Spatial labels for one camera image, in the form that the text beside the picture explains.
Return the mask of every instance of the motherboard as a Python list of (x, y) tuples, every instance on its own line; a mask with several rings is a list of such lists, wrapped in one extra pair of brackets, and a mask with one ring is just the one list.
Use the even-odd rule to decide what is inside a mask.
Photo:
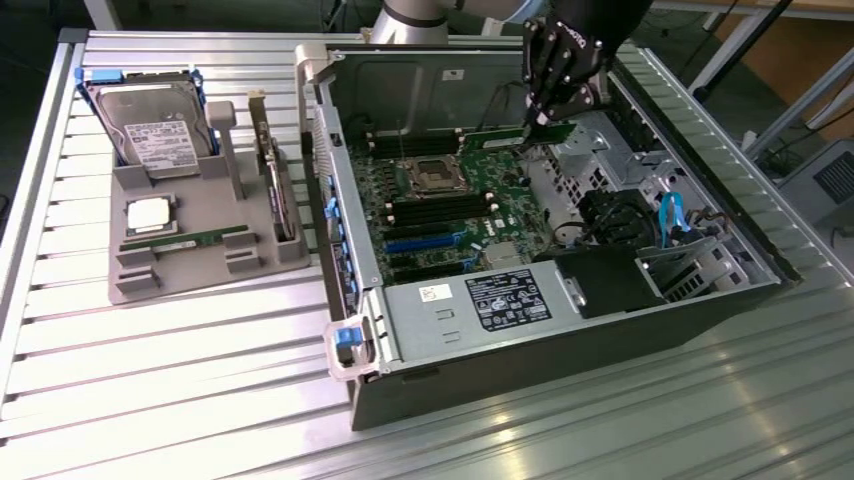
[[(571, 126), (560, 127), (550, 140), (566, 139)], [(528, 186), (519, 134), (462, 137), (452, 153), (411, 142), (398, 155), (351, 150), (386, 285), (527, 264), (550, 247), (548, 213)]]

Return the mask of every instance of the blue pcie slot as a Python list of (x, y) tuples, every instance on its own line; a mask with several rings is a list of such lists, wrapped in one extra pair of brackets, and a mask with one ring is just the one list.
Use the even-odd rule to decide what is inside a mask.
[(422, 238), (419, 240), (406, 240), (386, 244), (386, 253), (415, 252), (418, 250), (430, 250), (431, 248), (446, 248), (459, 244), (463, 232), (447, 233), (438, 237)]

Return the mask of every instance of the power supply label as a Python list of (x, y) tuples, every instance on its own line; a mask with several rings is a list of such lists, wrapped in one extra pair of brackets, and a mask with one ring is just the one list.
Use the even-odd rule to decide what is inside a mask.
[(183, 120), (125, 125), (124, 130), (147, 170), (196, 165), (196, 150)]
[(487, 332), (551, 318), (531, 270), (472, 278), (466, 280), (466, 287)]

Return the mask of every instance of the metal table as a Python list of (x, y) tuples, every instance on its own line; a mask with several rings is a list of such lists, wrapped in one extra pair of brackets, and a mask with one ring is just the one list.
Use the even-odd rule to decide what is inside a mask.
[[(196, 64), (208, 96), (239, 108), (243, 148), (241, 94), (264, 88), (275, 134), (297, 158), (292, 49), (320, 39), (358, 41), (65, 36), (0, 251), (3, 478), (851, 478), (850, 273), (655, 58), (631, 46), (620, 59), (805, 272), (803, 285), (762, 309), (678, 349), (352, 433), (347, 389), (326, 373), (316, 261), (108, 304), (111, 145), (76, 97), (73, 67)], [(304, 205), (304, 180), (297, 189)]]

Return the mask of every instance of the component holder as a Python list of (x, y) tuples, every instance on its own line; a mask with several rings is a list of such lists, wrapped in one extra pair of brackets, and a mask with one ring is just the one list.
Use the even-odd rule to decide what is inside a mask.
[[(311, 263), (287, 168), (281, 166), (279, 177), (293, 238), (283, 240), (273, 230), (255, 154), (235, 153), (232, 103), (209, 102), (205, 116), (219, 132), (220, 153), (197, 159), (200, 174), (155, 180), (141, 165), (119, 165), (113, 154), (108, 277), (113, 304), (295, 270)], [(169, 226), (164, 228), (169, 234), (128, 238), (128, 205), (156, 197), (169, 201)], [(139, 243), (148, 245), (133, 248)]]

